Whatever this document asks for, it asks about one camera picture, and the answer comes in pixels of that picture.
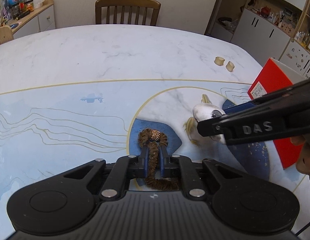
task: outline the kitchen shelf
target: kitchen shelf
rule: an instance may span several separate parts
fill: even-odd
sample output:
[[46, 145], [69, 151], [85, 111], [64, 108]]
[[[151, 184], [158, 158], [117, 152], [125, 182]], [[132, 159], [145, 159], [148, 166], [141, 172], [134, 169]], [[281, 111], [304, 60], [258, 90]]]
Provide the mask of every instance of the kitchen shelf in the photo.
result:
[[231, 34], [234, 34], [234, 32], [232, 32], [231, 30], [227, 29], [226, 26], [224, 26], [223, 24], [221, 24], [218, 20], [216, 21], [216, 23], [220, 26], [222, 26], [225, 30], [227, 30], [228, 32], [230, 32]]
[[297, 40], [293, 39], [297, 44], [299, 44], [300, 46], [302, 46], [307, 52], [308, 54], [310, 54], [310, 49], [308, 47], [304, 47], [303, 44], [301, 44], [300, 42], [298, 42]]

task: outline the cabinet handle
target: cabinet handle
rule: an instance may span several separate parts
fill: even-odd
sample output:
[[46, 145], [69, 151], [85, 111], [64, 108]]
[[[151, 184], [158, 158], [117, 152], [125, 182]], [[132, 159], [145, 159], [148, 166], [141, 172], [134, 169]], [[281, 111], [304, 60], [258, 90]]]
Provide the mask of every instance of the cabinet handle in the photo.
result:
[[[310, 60], [308, 60], [308, 62], [306, 63], [306, 65], [305, 65], [305, 67], [304, 67], [304, 68], [306, 68], [306, 66], [307, 66], [307, 64], [309, 63], [309, 61], [310, 61]], [[309, 72], [309, 71], [310, 71], [310, 69], [308, 70], [308, 72]]]

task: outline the chair backrest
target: chair backrest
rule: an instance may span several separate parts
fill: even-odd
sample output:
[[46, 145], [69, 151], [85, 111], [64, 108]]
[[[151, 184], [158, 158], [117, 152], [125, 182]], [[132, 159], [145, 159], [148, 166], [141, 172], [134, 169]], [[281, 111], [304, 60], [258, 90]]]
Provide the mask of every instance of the chair backrest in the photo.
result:
[[0, 27], [0, 45], [13, 39], [13, 32], [9, 26]]
[[96, 24], [102, 24], [102, 8], [103, 7], [107, 7], [106, 24], [110, 23], [110, 6], [115, 6], [114, 18], [113, 18], [114, 24], [117, 23], [117, 7], [118, 6], [122, 7], [120, 24], [124, 24], [125, 6], [129, 6], [127, 24], [131, 24], [133, 6], [137, 6], [136, 17], [135, 17], [135, 24], [136, 25], [138, 24], [140, 7], [145, 8], [142, 25], [146, 24], [147, 9], [148, 8], [153, 9], [150, 26], [156, 25], [158, 14], [159, 14], [159, 9], [160, 9], [160, 3], [155, 1], [155, 0], [97, 0], [95, 3], [95, 21], [96, 21]]

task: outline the cable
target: cable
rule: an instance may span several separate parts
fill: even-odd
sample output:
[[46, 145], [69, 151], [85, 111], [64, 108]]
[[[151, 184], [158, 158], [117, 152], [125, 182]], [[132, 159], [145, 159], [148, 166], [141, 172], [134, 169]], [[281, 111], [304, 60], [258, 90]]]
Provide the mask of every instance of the cable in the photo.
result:
[[303, 231], [305, 231], [307, 228], [309, 228], [310, 226], [310, 222], [304, 226], [301, 230], [299, 230], [295, 235], [298, 236], [300, 233], [302, 233]]

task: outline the sticker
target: sticker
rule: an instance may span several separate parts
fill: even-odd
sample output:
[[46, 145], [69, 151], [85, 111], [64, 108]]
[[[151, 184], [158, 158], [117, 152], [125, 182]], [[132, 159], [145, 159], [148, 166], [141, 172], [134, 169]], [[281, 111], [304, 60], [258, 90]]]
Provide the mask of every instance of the sticker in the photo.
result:
[[262, 86], [260, 82], [257, 82], [257, 84], [250, 93], [254, 99], [267, 94], [265, 88]]

